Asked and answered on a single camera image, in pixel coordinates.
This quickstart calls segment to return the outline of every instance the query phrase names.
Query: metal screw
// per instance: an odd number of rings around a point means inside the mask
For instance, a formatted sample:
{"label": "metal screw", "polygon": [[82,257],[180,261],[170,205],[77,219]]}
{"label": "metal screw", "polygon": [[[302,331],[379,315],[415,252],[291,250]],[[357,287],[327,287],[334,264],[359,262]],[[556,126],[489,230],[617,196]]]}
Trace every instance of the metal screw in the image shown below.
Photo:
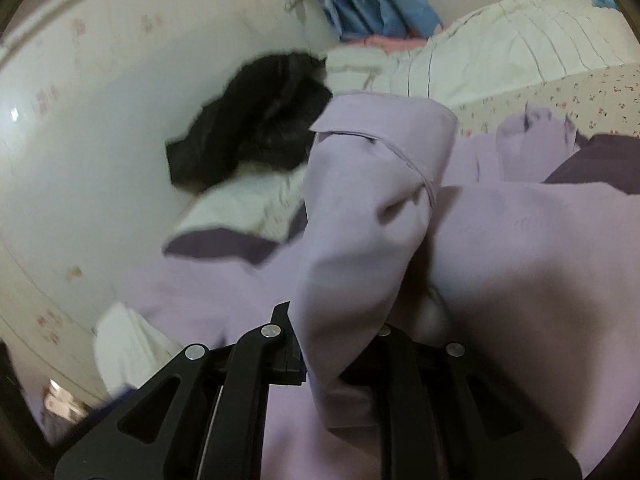
{"label": "metal screw", "polygon": [[260,330],[260,333],[265,337],[277,337],[282,332],[282,329],[274,324],[265,325]]}
{"label": "metal screw", "polygon": [[192,361],[197,361],[201,357],[204,356],[207,349],[202,345],[191,345],[187,347],[184,351],[184,354],[187,356],[187,359],[191,359]]}
{"label": "metal screw", "polygon": [[449,343],[445,350],[451,357],[462,357],[465,354],[465,347],[460,343]]}

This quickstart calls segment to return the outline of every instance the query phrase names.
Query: white blanket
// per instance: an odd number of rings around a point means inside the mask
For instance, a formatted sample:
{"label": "white blanket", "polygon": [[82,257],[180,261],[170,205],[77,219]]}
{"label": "white blanket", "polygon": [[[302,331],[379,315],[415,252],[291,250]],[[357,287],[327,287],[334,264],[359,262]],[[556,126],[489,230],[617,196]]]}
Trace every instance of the white blanket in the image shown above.
{"label": "white blanket", "polygon": [[420,49],[329,52],[327,86],[429,97],[447,107],[597,68],[640,61],[623,15],[589,0],[504,0],[457,20]]}

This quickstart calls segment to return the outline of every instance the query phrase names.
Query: black garment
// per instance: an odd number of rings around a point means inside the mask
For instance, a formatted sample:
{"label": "black garment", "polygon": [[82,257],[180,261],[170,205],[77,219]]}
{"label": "black garment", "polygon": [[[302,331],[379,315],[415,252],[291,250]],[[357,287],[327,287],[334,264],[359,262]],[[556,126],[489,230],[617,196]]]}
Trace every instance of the black garment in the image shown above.
{"label": "black garment", "polygon": [[627,194],[640,194],[640,139],[597,134],[585,139],[578,134],[580,151],[562,163],[545,184],[605,182]]}
{"label": "black garment", "polygon": [[243,66],[222,97],[203,108],[186,138],[167,144],[172,184],[213,186],[241,160],[277,170],[301,164],[314,138],[309,126],[331,98],[313,79],[323,66],[297,52]]}

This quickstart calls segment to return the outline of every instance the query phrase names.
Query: white object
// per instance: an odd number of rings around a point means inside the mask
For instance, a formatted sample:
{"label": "white object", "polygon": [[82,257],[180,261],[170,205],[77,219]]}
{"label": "white object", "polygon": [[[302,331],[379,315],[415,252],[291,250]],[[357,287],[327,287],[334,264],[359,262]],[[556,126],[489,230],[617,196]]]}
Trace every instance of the white object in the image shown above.
{"label": "white object", "polygon": [[640,61],[622,13],[589,0],[504,0],[457,20],[420,49],[328,53],[333,92],[429,97],[448,107],[596,68]]}
{"label": "white object", "polygon": [[119,302],[100,318],[96,330],[95,361],[112,397],[142,386],[182,350]]}
{"label": "white object", "polygon": [[85,406],[61,388],[56,381],[50,382],[49,393],[44,398],[44,407],[48,412],[61,416],[73,424],[77,424],[88,415]]}
{"label": "white object", "polygon": [[209,189],[178,222],[174,236],[226,227],[271,240],[284,240],[289,219],[302,204],[306,165],[293,171],[239,171]]}

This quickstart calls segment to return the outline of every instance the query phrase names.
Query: lavender fabric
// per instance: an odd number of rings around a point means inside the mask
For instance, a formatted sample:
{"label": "lavender fabric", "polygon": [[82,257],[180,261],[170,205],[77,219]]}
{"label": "lavender fabric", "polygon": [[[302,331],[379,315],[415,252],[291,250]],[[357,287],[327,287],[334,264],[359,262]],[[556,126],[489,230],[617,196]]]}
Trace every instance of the lavender fabric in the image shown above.
{"label": "lavender fabric", "polygon": [[[306,227],[305,206],[291,219],[287,242],[295,239]],[[162,251],[171,256],[184,256],[204,260],[215,260],[226,256],[241,258],[258,265],[266,260],[280,244],[248,233],[216,228],[181,234],[166,245]]]}
{"label": "lavender fabric", "polygon": [[568,118],[527,105],[495,133],[458,140],[442,185],[542,182],[573,154],[576,133]]}
{"label": "lavender fabric", "polygon": [[314,125],[303,236],[259,265],[166,257],[119,291],[170,338],[210,348],[290,300],[309,380],[270,395],[263,478],[379,478],[369,397],[338,376],[385,321],[426,344],[455,334],[476,346],[550,417],[585,474],[611,448],[640,399],[640,197],[502,182],[537,177],[540,153],[559,160],[572,146],[564,121],[548,136],[514,124],[519,136],[484,136],[481,153],[519,165],[441,188],[456,129],[446,108],[338,96]]}

